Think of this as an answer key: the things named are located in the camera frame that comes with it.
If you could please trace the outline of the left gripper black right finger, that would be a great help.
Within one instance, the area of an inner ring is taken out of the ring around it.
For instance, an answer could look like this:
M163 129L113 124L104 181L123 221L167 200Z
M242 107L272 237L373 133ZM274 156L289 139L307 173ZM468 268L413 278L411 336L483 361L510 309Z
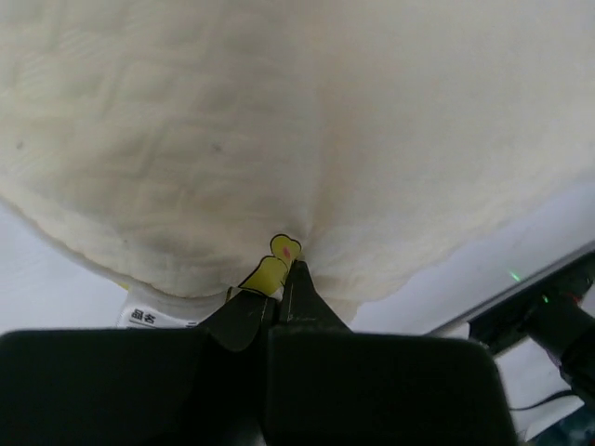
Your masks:
M270 445L513 445L498 369L456 338L354 333L316 292L307 265L287 276L267 336Z

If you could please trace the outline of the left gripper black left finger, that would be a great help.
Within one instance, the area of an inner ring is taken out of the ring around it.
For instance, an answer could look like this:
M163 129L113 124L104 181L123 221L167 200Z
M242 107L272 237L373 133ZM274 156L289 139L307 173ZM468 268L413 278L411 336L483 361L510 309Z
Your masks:
M5 445L261 445L271 299L242 292L193 328L1 338Z

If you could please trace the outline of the cream pillow with duck patch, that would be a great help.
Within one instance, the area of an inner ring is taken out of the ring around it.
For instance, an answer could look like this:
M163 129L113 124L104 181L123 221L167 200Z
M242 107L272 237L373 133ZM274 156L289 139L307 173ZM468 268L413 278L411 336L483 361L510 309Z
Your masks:
M594 174L590 1L5 1L1 199L172 297L352 319Z

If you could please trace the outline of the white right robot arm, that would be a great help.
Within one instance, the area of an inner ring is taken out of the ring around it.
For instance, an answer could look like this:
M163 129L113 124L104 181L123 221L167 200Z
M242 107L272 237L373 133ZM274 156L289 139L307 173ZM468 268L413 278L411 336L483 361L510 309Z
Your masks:
M494 356L525 338L558 367L567 393L594 405L594 317L581 308L594 286L594 253L566 257L516 283L469 320L469 338Z

